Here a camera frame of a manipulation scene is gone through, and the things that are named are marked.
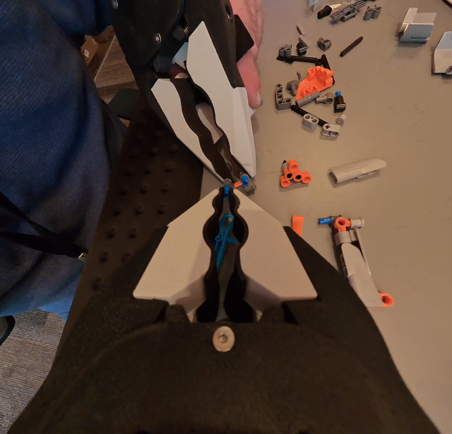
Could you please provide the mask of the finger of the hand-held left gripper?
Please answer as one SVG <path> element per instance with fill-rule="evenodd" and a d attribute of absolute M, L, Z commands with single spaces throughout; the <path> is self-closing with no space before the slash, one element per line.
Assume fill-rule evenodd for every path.
<path fill-rule="evenodd" d="M 231 172 L 216 147 L 210 130 L 200 120 L 187 79 L 158 79 L 151 89 L 176 137 L 221 181 Z"/>
<path fill-rule="evenodd" d="M 192 81 L 210 99 L 216 124 L 226 135 L 231 154 L 250 177 L 255 177 L 255 144 L 246 90 L 232 87 L 204 21 L 189 37 L 186 65 Z"/>

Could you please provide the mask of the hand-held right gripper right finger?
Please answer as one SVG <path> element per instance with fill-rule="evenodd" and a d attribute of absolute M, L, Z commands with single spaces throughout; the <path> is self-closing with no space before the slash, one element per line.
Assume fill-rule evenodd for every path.
<path fill-rule="evenodd" d="M 237 190 L 229 195 L 237 239 L 228 283 L 228 316 L 254 317 L 287 301 L 314 300 L 314 289 L 279 221 Z"/>

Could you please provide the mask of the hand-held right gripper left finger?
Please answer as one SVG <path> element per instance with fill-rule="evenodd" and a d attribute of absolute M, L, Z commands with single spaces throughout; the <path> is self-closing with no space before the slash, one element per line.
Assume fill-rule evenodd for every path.
<path fill-rule="evenodd" d="M 181 305 L 199 321 L 214 321 L 219 308 L 219 282 L 212 239 L 205 230 L 210 218 L 218 233 L 223 189 L 215 189 L 168 224 L 133 296 Z"/>

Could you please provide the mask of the grey white orange brick arm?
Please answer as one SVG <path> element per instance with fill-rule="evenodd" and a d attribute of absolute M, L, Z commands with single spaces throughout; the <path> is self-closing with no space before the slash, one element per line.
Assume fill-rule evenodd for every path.
<path fill-rule="evenodd" d="M 393 297 L 379 291 L 372 279 L 360 234 L 364 219 L 328 216 L 318 218 L 318 224 L 330 227 L 338 265 L 365 307 L 393 306 Z"/>

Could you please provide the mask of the grey orange brick claw assembly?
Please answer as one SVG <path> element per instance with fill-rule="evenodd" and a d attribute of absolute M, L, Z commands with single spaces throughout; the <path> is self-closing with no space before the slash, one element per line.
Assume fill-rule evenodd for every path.
<path fill-rule="evenodd" d="M 254 178 L 232 154 L 226 135 L 222 134 L 213 144 L 214 168 L 222 180 L 229 179 L 233 183 L 240 183 L 246 194 L 255 191 Z"/>

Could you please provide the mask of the orange pin connector cluster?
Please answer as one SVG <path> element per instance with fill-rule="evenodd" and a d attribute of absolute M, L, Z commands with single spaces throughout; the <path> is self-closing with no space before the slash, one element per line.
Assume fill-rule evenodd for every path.
<path fill-rule="evenodd" d="M 312 177 L 308 171 L 301 171 L 295 159 L 284 160 L 282 163 L 282 175 L 280 176 L 281 188 L 287 188 L 291 183 L 308 184 Z"/>

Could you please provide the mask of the person's left forearm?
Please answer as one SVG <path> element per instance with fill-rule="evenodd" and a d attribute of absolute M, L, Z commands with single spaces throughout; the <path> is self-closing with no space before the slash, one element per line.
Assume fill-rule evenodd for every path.
<path fill-rule="evenodd" d="M 111 23 L 111 0 L 81 0 L 81 32 L 100 35 Z"/>

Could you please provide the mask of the person's left hand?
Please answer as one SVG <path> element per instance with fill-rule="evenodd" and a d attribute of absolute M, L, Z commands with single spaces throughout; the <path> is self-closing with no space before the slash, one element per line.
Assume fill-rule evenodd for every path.
<path fill-rule="evenodd" d="M 262 0 L 229 0 L 233 13 L 240 19 L 237 38 L 237 67 L 243 80 L 248 104 L 257 109 L 262 104 L 261 83 L 256 67 L 263 38 Z"/>

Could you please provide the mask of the cyan plastic brick tool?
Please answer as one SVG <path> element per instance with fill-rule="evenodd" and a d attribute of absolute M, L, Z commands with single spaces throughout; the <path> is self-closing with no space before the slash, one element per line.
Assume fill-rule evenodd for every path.
<path fill-rule="evenodd" d="M 214 251 L 218 273 L 220 273 L 227 246 L 229 244 L 237 244 L 237 239 L 234 238 L 232 234 L 233 227 L 234 215 L 231 213 L 225 213 L 219 220 L 219 232 L 214 239 Z"/>

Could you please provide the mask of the black perforated pad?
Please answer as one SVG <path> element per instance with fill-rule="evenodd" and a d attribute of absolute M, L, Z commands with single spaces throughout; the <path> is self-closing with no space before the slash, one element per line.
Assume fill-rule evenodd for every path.
<path fill-rule="evenodd" d="M 64 342 L 89 299 L 199 201 L 204 166 L 139 95 L 110 179 Z"/>

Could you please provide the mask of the long black axle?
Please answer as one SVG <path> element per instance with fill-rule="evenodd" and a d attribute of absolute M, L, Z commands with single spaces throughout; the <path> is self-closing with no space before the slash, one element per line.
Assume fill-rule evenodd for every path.
<path fill-rule="evenodd" d="M 305 111 L 304 109 L 298 107 L 296 104 L 292 104 L 291 105 L 291 110 L 293 112 L 299 114 L 302 117 L 303 117 L 304 114 L 309 113 L 309 112 Z M 319 125 L 318 126 L 320 126 L 320 127 L 322 127 L 325 123 L 329 123 L 328 121 L 325 121 L 325 120 L 321 119 L 320 117 L 318 117 L 316 115 L 313 115 L 313 116 L 319 118 Z"/>

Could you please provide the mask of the orange panel brick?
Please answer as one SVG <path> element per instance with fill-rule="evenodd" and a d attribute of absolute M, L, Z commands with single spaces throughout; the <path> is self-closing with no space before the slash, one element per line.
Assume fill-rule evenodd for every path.
<path fill-rule="evenodd" d="M 307 71 L 307 77 L 298 85 L 296 101 L 333 86 L 333 76 L 334 71 L 323 66 L 309 68 Z"/>

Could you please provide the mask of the white curved blade panel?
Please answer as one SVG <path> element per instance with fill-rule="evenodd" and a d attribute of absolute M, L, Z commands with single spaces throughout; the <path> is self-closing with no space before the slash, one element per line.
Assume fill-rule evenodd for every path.
<path fill-rule="evenodd" d="M 336 185 L 339 185 L 352 180 L 375 175 L 386 166 L 387 163 L 384 160 L 369 159 L 340 166 L 333 166 L 329 170 L 329 175 L 332 181 Z"/>

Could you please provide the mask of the short black axle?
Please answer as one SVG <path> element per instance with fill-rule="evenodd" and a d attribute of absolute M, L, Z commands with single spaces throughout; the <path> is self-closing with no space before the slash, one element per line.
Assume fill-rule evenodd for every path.
<path fill-rule="evenodd" d="M 357 39 L 355 39 L 351 44 L 349 44 L 346 48 L 344 48 L 339 56 L 342 58 L 346 56 L 350 51 L 355 49 L 361 42 L 363 41 L 363 36 L 359 36 Z"/>

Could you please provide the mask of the light grey curved panel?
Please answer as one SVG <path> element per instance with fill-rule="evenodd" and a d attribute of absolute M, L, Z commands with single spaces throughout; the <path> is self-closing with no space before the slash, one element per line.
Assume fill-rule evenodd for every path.
<path fill-rule="evenodd" d="M 447 31 L 438 42 L 432 55 L 432 73 L 452 75 L 452 32 Z"/>

